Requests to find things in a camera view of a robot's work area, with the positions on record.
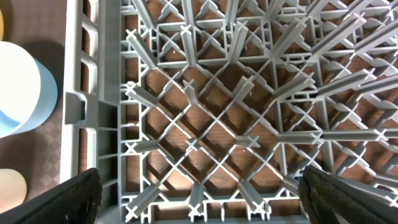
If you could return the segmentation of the light blue bowl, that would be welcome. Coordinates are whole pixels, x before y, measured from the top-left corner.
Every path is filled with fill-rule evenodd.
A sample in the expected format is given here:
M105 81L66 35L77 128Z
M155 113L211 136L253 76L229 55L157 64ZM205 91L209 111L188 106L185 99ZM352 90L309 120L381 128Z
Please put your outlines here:
M1 42L1 137L31 131L57 103L52 73L24 48Z

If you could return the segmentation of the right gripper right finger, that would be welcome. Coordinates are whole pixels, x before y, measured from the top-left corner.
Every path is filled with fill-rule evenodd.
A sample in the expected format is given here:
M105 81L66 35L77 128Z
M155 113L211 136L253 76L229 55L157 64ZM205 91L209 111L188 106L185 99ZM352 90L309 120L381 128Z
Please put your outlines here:
M311 223L397 223L396 194L314 166L299 178L298 196Z

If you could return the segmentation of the white green cup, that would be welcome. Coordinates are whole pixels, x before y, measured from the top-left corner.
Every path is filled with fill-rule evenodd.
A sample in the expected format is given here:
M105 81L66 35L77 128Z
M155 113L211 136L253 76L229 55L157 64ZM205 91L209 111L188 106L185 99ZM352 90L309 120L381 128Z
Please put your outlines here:
M25 178L14 169L1 169L0 178L0 207L1 213L4 213L24 202L27 184Z

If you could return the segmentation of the yellow round plate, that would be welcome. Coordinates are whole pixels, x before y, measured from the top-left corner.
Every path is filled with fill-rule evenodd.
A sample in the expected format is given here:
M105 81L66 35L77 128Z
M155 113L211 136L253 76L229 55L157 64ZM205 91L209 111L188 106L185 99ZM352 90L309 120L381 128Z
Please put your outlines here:
M2 10L0 10L0 41L3 40L4 37L4 17Z

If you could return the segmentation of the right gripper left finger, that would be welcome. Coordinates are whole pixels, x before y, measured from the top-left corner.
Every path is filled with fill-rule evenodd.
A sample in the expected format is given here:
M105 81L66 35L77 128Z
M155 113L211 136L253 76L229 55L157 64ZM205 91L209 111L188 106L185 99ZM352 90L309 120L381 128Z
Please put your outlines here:
M2 213L1 224L94 223L101 206L102 189L99 170L90 168Z

